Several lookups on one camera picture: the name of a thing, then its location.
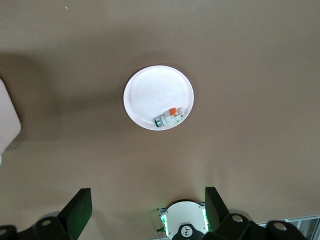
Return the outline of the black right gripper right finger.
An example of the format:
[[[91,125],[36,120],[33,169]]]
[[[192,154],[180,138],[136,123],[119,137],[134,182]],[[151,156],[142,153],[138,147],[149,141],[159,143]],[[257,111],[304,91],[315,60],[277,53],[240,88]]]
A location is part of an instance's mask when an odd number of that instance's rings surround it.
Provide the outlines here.
[[[272,220],[262,227],[240,213],[230,213],[215,187],[205,188],[205,210],[210,231],[203,240],[307,240],[291,223]]]

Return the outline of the white and green push-button switch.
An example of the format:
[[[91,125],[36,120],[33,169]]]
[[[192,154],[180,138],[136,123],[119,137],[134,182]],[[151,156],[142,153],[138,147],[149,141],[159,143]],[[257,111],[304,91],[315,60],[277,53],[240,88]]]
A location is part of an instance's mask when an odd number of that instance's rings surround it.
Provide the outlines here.
[[[182,107],[173,107],[169,110],[166,110],[163,114],[155,117],[153,122],[155,123],[157,128],[162,128],[165,126],[173,127],[182,122],[184,117],[185,112]]]

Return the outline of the white lidded storage box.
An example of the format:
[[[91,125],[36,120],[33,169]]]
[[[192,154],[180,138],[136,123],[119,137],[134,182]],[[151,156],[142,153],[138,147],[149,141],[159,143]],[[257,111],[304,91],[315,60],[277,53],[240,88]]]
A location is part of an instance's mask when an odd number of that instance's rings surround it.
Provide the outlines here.
[[[9,92],[0,78],[0,165],[2,154],[21,131],[21,122]]]

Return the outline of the white round plate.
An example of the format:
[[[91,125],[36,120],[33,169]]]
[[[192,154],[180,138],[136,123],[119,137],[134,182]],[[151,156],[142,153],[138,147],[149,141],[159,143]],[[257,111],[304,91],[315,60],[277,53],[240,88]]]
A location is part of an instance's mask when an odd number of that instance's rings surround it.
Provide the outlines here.
[[[165,65],[148,66],[135,73],[125,86],[123,104],[126,113],[138,126],[164,131],[181,124],[194,105],[194,90],[179,70]],[[182,108],[184,119],[175,126],[156,127],[154,118],[171,108]]]

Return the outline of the aluminium table edge rail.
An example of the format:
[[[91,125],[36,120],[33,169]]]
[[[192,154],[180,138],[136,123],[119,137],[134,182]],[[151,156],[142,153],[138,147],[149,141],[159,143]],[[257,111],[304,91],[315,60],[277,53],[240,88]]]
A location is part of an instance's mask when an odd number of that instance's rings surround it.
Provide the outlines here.
[[[306,228],[306,227],[315,228],[319,220],[320,220],[320,214],[286,218],[286,219],[282,219],[281,221],[290,223],[300,229],[300,228]]]

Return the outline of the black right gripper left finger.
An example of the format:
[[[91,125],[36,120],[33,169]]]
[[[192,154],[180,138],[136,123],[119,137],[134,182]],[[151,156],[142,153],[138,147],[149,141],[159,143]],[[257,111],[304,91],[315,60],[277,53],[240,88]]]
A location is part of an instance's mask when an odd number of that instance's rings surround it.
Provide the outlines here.
[[[91,189],[82,188],[57,215],[43,217],[23,231],[0,225],[0,240],[78,240],[92,213]]]

